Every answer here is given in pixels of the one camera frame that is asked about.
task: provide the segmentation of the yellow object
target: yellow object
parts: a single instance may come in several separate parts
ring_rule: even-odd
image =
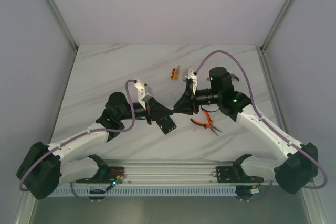
[[[177,68],[173,68],[172,75],[171,75],[170,79],[173,80],[173,81],[177,81],[179,75],[180,75],[180,67],[178,66]]]

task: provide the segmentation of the pliers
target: pliers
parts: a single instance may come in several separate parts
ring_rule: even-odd
[[[216,136],[218,136],[218,134],[217,134],[217,132],[215,132],[215,130],[221,132],[220,129],[218,129],[216,126],[213,125],[214,121],[211,120],[209,113],[207,111],[203,110],[203,109],[202,109],[202,111],[205,113],[206,118],[208,119],[208,124],[200,123],[200,122],[195,121],[194,119],[191,119],[191,118],[190,118],[190,121],[192,121],[194,124],[196,124],[198,126],[204,127],[205,129],[212,130],[212,132],[215,133]]]

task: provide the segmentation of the white wall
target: white wall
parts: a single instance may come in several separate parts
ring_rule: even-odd
[[[285,0],[55,0],[83,43],[261,45]]]
[[[0,223],[21,196],[16,171],[30,146],[48,142],[72,50],[44,0],[0,0]]]
[[[336,220],[335,20],[336,0],[296,0],[268,51],[289,131],[318,147],[329,175],[319,194],[330,223]]]

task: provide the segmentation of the gray floor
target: gray floor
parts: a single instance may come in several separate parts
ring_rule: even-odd
[[[47,198],[34,209],[30,224],[306,224],[301,192],[273,187],[262,201],[243,203],[232,197],[115,197],[102,203],[76,198]]]

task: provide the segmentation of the white table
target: white table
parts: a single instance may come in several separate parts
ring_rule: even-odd
[[[256,47],[250,45],[80,45],[65,97],[61,106],[52,142],[65,139],[84,130],[101,115],[111,93],[125,93],[128,79],[147,83],[154,97],[172,109],[182,95],[185,83],[170,79],[172,68],[196,69],[214,50],[233,54],[247,72],[258,107],[275,120],[270,97],[260,66]],[[226,55],[212,56],[198,74],[198,88],[210,88],[209,69],[223,66],[240,78],[235,89],[248,94],[246,81],[235,63]],[[133,102],[136,89],[130,85]],[[207,107],[217,109],[216,105]],[[247,129],[219,111],[211,114],[214,124],[223,131],[217,137],[210,130],[194,125],[190,116],[171,116],[177,129],[164,135],[157,124],[136,121],[130,132],[121,133],[109,143],[91,149],[105,159],[201,159],[233,161],[245,153],[273,157],[269,149]],[[204,113],[192,116],[206,122]],[[123,121],[125,127],[130,120]]]

